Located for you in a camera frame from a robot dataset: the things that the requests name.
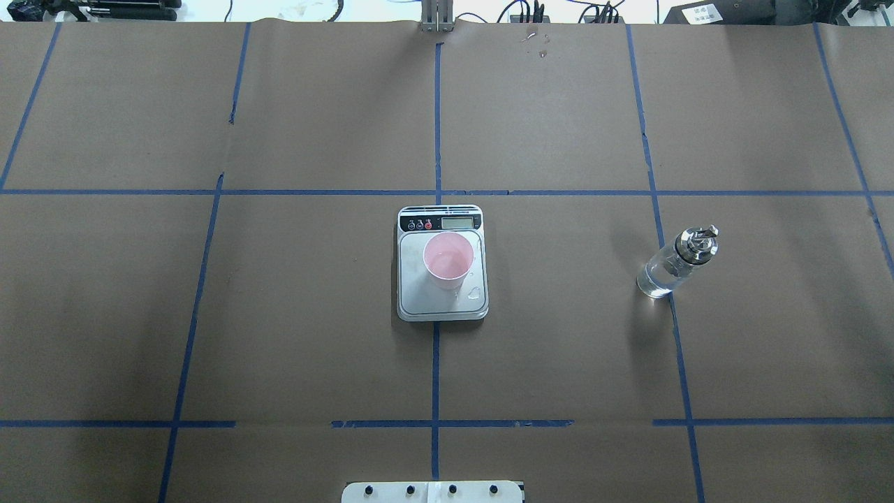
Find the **pink plastic cup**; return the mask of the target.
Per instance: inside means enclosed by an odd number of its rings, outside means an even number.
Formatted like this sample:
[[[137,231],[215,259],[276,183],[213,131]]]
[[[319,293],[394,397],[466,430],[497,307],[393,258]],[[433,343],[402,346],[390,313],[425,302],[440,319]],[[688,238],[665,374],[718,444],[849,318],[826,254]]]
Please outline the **pink plastic cup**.
[[[459,232],[435,233],[423,248],[423,262],[429,278],[440,289],[454,291],[469,274],[474,248]]]

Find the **glass sauce bottle steel spout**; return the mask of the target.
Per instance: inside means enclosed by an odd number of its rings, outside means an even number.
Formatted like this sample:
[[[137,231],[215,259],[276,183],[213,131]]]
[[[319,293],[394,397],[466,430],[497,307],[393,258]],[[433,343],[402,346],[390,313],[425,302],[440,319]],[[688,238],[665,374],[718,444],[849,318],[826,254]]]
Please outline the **glass sauce bottle steel spout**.
[[[713,225],[684,229],[645,262],[636,286],[652,299],[668,296],[718,254],[718,237]]]

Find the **silver kitchen scale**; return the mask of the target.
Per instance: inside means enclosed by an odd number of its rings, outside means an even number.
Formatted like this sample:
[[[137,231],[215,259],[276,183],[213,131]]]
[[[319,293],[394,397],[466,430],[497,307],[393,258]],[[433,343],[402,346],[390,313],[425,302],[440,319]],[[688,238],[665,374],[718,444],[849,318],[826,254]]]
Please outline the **silver kitchen scale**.
[[[396,227],[399,318],[408,322],[479,321],[488,315],[481,207],[403,207]]]

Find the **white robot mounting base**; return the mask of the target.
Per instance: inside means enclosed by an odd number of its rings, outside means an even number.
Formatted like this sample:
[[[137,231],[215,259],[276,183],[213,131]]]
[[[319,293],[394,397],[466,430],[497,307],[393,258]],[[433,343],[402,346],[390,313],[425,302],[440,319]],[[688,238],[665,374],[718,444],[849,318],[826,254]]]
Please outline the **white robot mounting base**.
[[[349,483],[342,502],[525,502],[520,481],[368,481]]]

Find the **aluminium frame post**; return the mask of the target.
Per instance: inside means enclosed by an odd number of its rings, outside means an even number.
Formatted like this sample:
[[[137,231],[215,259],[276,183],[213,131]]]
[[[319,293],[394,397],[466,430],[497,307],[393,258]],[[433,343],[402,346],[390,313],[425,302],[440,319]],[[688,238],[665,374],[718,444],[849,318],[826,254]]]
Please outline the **aluminium frame post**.
[[[455,28],[453,0],[420,1],[419,29],[427,33],[448,33]]]

